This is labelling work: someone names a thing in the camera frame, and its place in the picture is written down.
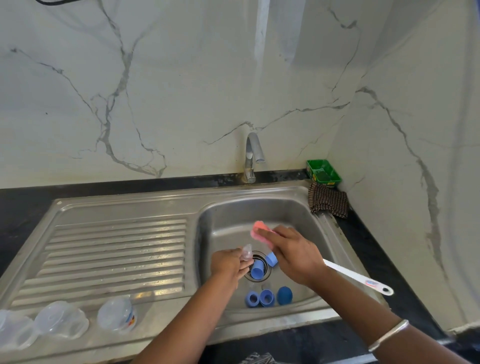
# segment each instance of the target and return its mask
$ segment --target faucet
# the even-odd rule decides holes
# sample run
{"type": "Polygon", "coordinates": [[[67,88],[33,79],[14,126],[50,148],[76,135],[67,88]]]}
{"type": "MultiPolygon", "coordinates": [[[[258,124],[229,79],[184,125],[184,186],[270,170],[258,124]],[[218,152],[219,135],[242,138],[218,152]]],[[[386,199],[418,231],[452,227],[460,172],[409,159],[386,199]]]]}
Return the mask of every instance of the faucet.
{"type": "Polygon", "coordinates": [[[251,132],[247,136],[247,146],[245,149],[245,165],[243,166],[243,181],[246,183],[255,182],[255,174],[253,173],[253,161],[255,163],[265,163],[264,152],[260,146],[257,133],[251,132]]]}

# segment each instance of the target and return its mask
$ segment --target dish sponge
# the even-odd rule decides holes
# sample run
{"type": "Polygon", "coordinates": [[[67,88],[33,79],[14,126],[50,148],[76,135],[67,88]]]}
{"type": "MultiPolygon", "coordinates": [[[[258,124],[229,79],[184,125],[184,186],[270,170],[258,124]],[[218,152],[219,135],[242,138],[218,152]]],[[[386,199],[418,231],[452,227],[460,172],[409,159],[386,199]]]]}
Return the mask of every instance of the dish sponge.
{"type": "Polygon", "coordinates": [[[255,240],[258,240],[259,242],[262,242],[262,243],[267,244],[267,246],[270,248],[270,250],[273,250],[273,244],[271,243],[271,241],[267,240],[266,238],[264,238],[264,237],[261,236],[261,235],[258,235],[258,234],[254,231],[255,229],[263,229],[263,230],[271,231],[271,232],[273,232],[274,234],[276,234],[276,232],[273,231],[272,229],[270,229],[268,226],[266,226],[263,221],[256,221],[256,222],[253,224],[252,230],[250,231],[250,236],[251,236],[252,238],[254,238],[255,240]]]}

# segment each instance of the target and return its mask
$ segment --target hand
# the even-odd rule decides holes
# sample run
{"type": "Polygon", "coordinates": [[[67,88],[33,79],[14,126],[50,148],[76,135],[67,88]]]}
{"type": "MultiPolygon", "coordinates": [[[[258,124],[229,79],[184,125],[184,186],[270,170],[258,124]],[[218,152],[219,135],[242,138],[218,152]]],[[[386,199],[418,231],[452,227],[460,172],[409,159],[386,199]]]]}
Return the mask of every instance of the hand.
{"type": "Polygon", "coordinates": [[[241,253],[241,248],[219,250],[213,253],[210,264],[212,276],[230,277],[238,286],[239,279],[248,273],[249,266],[253,264],[253,259],[240,260],[241,253]]]}
{"type": "Polygon", "coordinates": [[[327,269],[317,246],[305,239],[294,228],[279,225],[273,231],[277,234],[255,229],[273,244],[273,252],[278,259],[280,269],[294,282],[312,288],[322,279],[321,274],[327,269]]]}

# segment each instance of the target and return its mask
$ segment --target brown checkered rag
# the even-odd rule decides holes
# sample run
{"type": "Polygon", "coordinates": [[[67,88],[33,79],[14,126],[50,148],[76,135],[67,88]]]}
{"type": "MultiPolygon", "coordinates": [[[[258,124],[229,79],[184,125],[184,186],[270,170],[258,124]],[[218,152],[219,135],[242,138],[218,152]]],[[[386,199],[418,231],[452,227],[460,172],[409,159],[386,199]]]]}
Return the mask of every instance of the brown checkered rag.
{"type": "Polygon", "coordinates": [[[332,215],[346,218],[348,205],[348,197],[345,192],[333,190],[316,182],[313,182],[308,189],[308,206],[312,213],[328,210],[332,215]]]}

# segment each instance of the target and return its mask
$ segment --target silver bangle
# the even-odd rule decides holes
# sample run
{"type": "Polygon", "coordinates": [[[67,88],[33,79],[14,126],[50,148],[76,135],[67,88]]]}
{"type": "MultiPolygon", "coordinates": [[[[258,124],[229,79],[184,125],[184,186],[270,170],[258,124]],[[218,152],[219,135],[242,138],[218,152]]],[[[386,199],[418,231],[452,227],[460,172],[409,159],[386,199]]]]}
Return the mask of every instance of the silver bangle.
{"type": "Polygon", "coordinates": [[[395,334],[398,334],[400,331],[406,329],[407,327],[408,327],[408,320],[400,321],[400,323],[398,325],[396,325],[393,329],[388,331],[385,335],[383,335],[376,342],[374,342],[372,345],[370,345],[368,347],[368,351],[373,352],[374,350],[377,350],[382,342],[384,342],[388,338],[394,336],[395,334]]]}

